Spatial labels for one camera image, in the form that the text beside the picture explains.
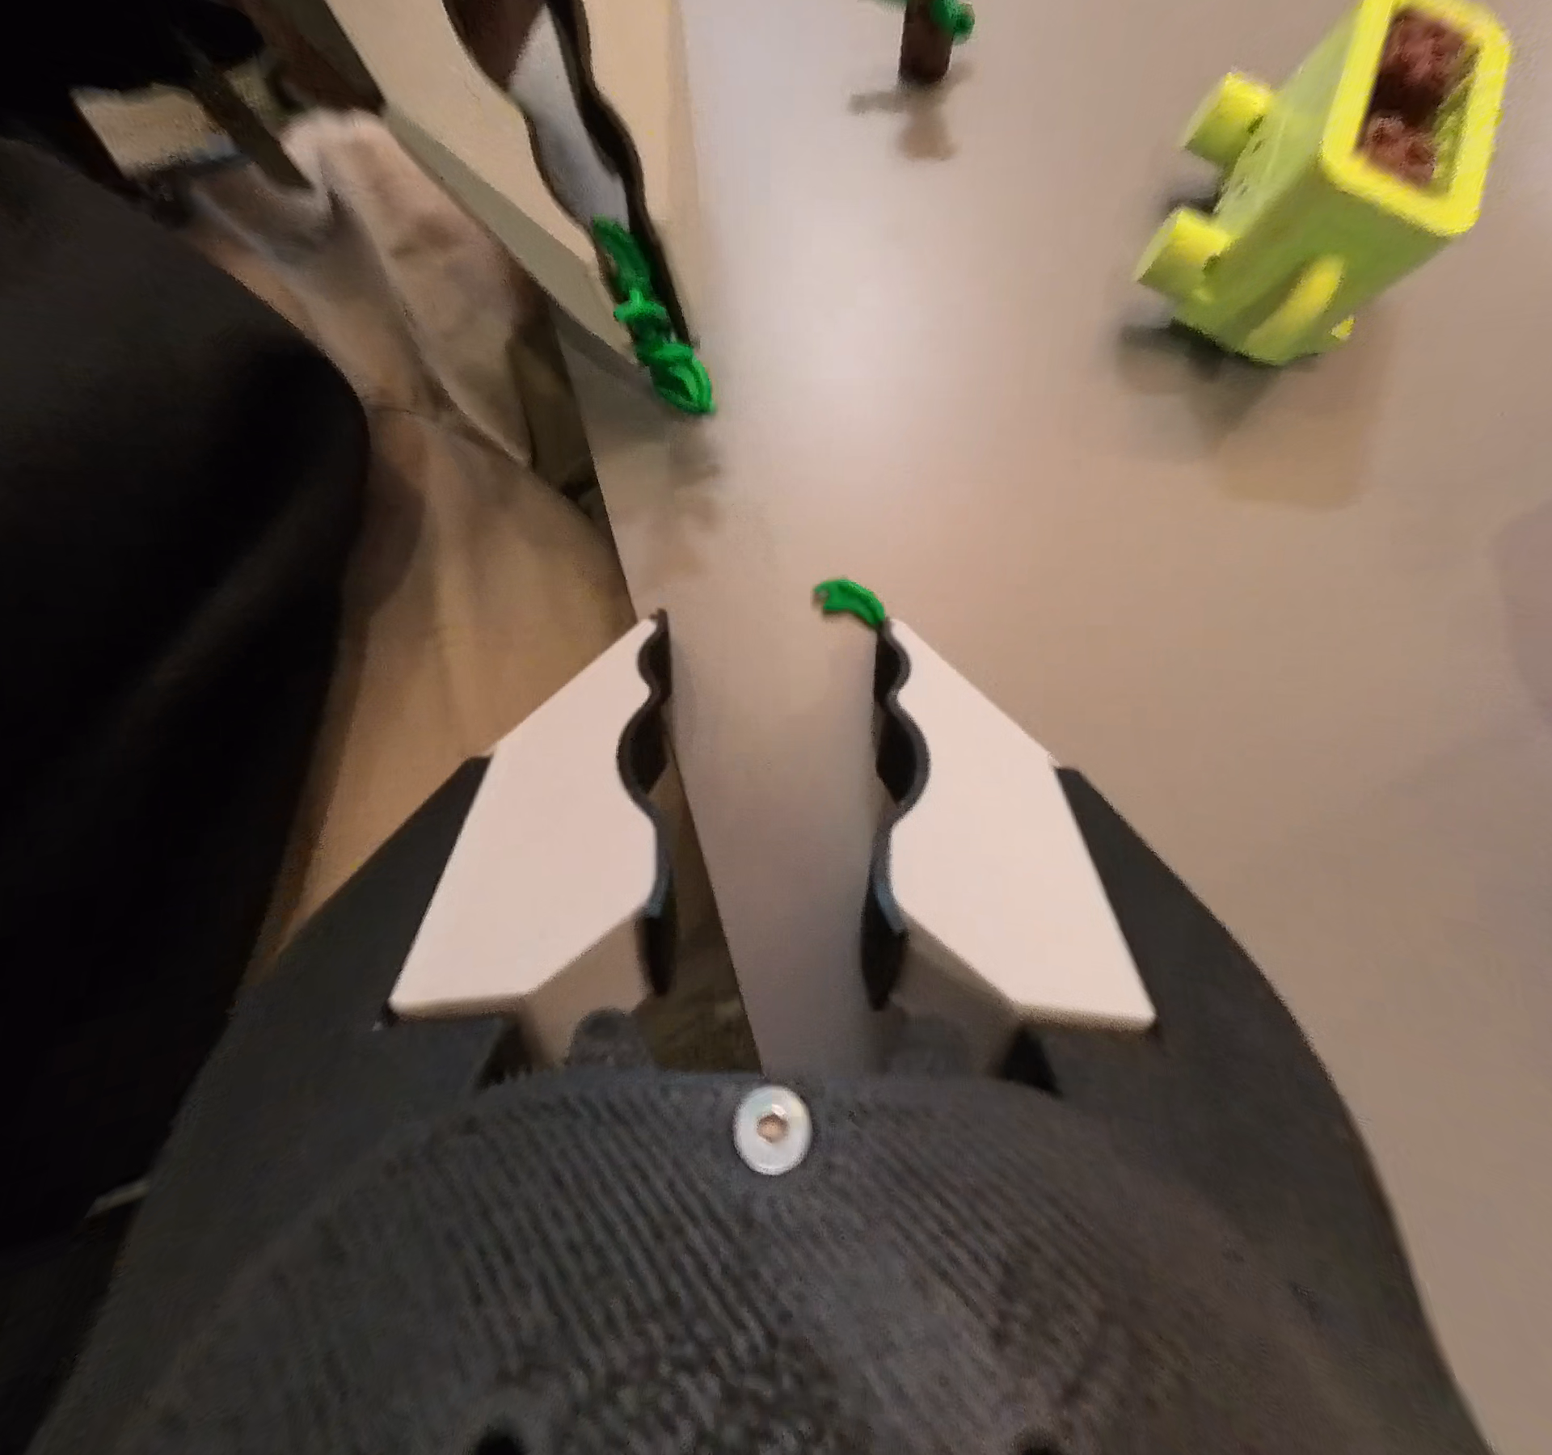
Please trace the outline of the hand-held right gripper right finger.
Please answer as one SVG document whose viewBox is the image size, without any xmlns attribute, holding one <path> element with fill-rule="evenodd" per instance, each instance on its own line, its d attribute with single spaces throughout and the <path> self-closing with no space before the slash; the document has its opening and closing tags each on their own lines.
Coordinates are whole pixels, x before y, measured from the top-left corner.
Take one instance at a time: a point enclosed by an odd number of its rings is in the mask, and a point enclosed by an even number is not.
<svg viewBox="0 0 1552 1455">
<path fill-rule="evenodd" d="M 899 618 L 877 629 L 872 690 L 870 1007 L 969 1038 L 1149 1031 L 1154 999 L 1052 754 Z"/>
</svg>

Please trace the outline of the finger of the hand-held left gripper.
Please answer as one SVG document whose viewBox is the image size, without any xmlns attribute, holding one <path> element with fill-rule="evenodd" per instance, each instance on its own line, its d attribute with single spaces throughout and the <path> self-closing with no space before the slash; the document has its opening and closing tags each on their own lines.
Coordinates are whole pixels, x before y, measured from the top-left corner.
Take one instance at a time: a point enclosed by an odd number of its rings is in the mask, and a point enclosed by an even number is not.
<svg viewBox="0 0 1552 1455">
<path fill-rule="evenodd" d="M 381 95 L 381 119 L 593 340 L 632 345 L 590 234 L 544 179 L 531 125 L 465 46 L 445 0 L 324 0 Z"/>
<path fill-rule="evenodd" d="M 697 154 L 682 0 L 527 0 L 501 82 L 564 214 L 622 226 L 669 330 L 697 342 Z"/>
</svg>

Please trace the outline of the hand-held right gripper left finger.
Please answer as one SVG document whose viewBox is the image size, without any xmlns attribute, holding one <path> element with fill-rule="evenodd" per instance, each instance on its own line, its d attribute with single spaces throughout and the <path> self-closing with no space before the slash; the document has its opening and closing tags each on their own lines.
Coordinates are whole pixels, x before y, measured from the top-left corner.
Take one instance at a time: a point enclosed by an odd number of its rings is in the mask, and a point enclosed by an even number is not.
<svg viewBox="0 0 1552 1455">
<path fill-rule="evenodd" d="M 388 997 L 396 1019 L 501 1017 L 569 1039 L 677 972 L 669 614 L 640 619 L 504 735 Z"/>
</svg>

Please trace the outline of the green spiky toy brick plant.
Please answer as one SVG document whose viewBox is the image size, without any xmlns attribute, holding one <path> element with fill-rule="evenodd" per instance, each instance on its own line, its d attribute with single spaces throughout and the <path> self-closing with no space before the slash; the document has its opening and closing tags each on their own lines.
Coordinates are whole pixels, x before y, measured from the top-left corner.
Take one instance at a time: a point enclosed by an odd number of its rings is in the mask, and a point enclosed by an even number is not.
<svg viewBox="0 0 1552 1455">
<path fill-rule="evenodd" d="M 682 414 L 712 414 L 716 399 L 709 371 L 694 345 L 679 335 L 647 250 L 618 219 L 593 216 L 590 229 L 613 318 L 625 330 L 652 389 Z"/>
</svg>

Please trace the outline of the person's tan trousers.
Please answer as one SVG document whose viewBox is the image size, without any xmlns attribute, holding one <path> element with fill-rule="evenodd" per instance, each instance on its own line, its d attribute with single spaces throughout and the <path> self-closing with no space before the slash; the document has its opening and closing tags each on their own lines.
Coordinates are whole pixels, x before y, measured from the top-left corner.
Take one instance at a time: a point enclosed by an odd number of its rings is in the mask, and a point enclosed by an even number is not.
<svg viewBox="0 0 1552 1455">
<path fill-rule="evenodd" d="M 302 184 L 255 166 L 193 189 L 193 240 L 279 310 L 348 379 L 368 428 L 359 527 L 346 555 L 339 648 L 260 952 L 321 937 L 370 859 L 435 789 L 494 745 L 648 614 L 632 609 L 603 527 L 543 471 L 531 418 L 541 297 L 494 236 L 376 117 L 312 112 L 282 132 Z M 521 1039 L 534 1064 L 650 1059 L 726 1064 L 709 984 L 712 901 L 677 762 L 658 784 L 672 833 L 677 972 L 667 996 L 600 1009 L 569 1039 Z M 371 1021 L 408 947 L 390 960 Z"/>
</svg>

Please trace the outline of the person's black top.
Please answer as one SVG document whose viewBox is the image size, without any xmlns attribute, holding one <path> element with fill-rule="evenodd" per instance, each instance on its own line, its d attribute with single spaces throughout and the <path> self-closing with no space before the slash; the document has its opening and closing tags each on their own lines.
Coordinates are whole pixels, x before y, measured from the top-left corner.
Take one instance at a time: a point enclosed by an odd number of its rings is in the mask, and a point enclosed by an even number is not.
<svg viewBox="0 0 1552 1455">
<path fill-rule="evenodd" d="M 3 1248 L 143 1175 L 223 1027 L 321 727 L 368 451 L 281 313 L 3 144 Z"/>
</svg>

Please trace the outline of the lime green toy brick planter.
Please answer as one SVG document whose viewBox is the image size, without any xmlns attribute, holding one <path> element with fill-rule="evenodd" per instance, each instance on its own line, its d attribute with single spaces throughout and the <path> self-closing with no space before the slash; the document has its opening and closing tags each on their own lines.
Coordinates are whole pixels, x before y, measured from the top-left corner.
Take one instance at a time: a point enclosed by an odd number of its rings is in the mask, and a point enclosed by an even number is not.
<svg viewBox="0 0 1552 1455">
<path fill-rule="evenodd" d="M 1219 349 L 1285 366 L 1480 219 L 1512 43 L 1471 0 L 1356 0 L 1280 85 L 1228 71 L 1181 145 L 1216 171 L 1135 282 Z"/>
</svg>

